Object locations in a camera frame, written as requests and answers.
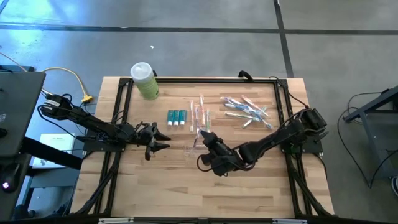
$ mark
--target white lid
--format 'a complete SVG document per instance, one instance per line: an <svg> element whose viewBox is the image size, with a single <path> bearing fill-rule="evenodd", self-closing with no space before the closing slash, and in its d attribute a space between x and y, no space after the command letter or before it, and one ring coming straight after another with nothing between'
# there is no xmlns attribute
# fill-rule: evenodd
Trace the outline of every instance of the white lid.
<svg viewBox="0 0 398 224"><path fill-rule="evenodd" d="M153 76L152 67L145 62L139 62L130 69L130 75L136 83L148 82Z"/></svg>

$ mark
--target wooden table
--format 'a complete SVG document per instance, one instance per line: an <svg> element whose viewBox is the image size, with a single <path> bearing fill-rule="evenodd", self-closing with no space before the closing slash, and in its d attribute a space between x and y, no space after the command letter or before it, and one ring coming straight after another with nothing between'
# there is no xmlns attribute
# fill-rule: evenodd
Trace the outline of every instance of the wooden table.
<svg viewBox="0 0 398 224"><path fill-rule="evenodd" d="M119 78L103 79L95 113L103 121L111 121ZM291 94L308 103L303 79L290 78L288 84ZM198 104L200 94L205 97L205 108L211 110L211 131L223 138L230 147L246 141L257 141L279 127L274 89L270 84L160 83L159 97L151 101L144 100L138 89L133 87L127 121L133 125L140 121L156 121L159 130L172 138L167 142L171 147L156 152L150 161L144 159L145 147L126 148L119 166L112 216L293 217L286 163L279 147L267 151L249 172L230 172L228 177L218 177L212 172L200 172L197 169L196 158L206 151L196 150L190 155L185 152L195 138L195 134L190 132L190 100ZM241 101L241 95L259 106L267 106L270 115L268 122L274 126L273 131L264 129L260 123L252 123L242 129L244 119L224 115L229 109L223 106L220 97L232 96ZM302 109L300 103L291 100L294 113ZM187 110L186 125L167 126L167 110L180 109ZM72 212L81 208L97 187L103 157L103 152L95 152L84 160ZM314 155L304 154L303 164L308 187L326 210L333 213L322 163ZM105 189L102 208L105 207L107 196L108 188ZM299 190L298 196L300 208L305 211Z"/></svg>

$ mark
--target concrete floor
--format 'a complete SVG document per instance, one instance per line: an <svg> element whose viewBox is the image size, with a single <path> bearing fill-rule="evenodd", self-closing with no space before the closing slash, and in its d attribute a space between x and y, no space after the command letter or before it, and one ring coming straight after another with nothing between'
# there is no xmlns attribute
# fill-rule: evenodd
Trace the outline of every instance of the concrete floor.
<svg viewBox="0 0 398 224"><path fill-rule="evenodd" d="M280 7L286 29L398 30L395 0L280 0ZM11 23L278 28L273 0L9 0L0 14L0 25ZM368 189L336 133L337 119L352 95L397 85L397 41L398 35L287 35L294 77L304 78L311 106L328 123L324 160L333 206L341 217L398 220L398 198L389 180L378 180ZM103 76L129 75L130 67L139 61L149 62L160 76L235 77L240 70L255 77L287 76L279 34L0 30L0 51L38 70L72 69L94 97ZM10 63L0 58L0 64ZM81 98L75 77L67 73L48 72L45 87L70 93L75 102ZM371 98L358 97L353 105ZM59 123L78 133L71 122ZM377 164L364 131L355 124L342 124L341 129L370 176ZM35 114L27 135L38 139L41 133L61 132ZM31 208L41 209L43 200L35 199Z"/></svg>

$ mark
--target black strap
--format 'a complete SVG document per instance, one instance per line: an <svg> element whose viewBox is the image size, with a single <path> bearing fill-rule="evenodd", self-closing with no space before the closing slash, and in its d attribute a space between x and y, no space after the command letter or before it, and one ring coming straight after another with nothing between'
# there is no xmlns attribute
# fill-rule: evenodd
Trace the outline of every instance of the black strap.
<svg viewBox="0 0 398 224"><path fill-rule="evenodd" d="M247 72L245 72L244 70L241 70L241 71L239 72L239 75L238 75L238 78L242 78L242 77L247 78L247 80L249 80L249 81L251 81L251 82L254 81L253 78L251 77L251 75L248 74Z"/></svg>

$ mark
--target yellow cable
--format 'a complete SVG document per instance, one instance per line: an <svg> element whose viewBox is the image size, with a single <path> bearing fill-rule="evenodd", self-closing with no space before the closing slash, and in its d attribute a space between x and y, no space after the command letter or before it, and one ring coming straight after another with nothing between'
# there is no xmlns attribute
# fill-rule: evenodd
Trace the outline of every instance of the yellow cable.
<svg viewBox="0 0 398 224"><path fill-rule="evenodd" d="M21 68L22 71L27 72L27 70L24 69L24 67L22 67L20 64L18 64L18 62L16 62L15 60L13 60L12 58L8 57L7 55L5 55L5 54L2 53L2 52L0 52L0 54L3 55L3 56L5 56L6 58L8 58L10 61L14 62L16 65L18 65L18 67ZM83 99L82 99L81 101L82 101L82 102L89 102L89 101L91 101L91 100L93 99L92 96L87 95L87 93L86 93L86 91L85 91L85 89L84 89L84 87L83 87L83 83L82 83L81 80L80 80L80 77L79 77L74 71L71 71L71 70L69 70L69 69L67 69L67 68L62 68L62 67L51 67L51 68L46 68L45 70L42 70L42 72L46 72L46 71L49 71L49 70L64 70L64 71L67 71L67 72L70 72L70 73L74 74L74 75L76 76L77 80L78 80L79 83L80 83L81 90L83 91ZM45 90L44 88L42 88L42 91L43 91L44 93L46 93L46 94L53 95L53 93L51 93L51 92Z"/></svg>

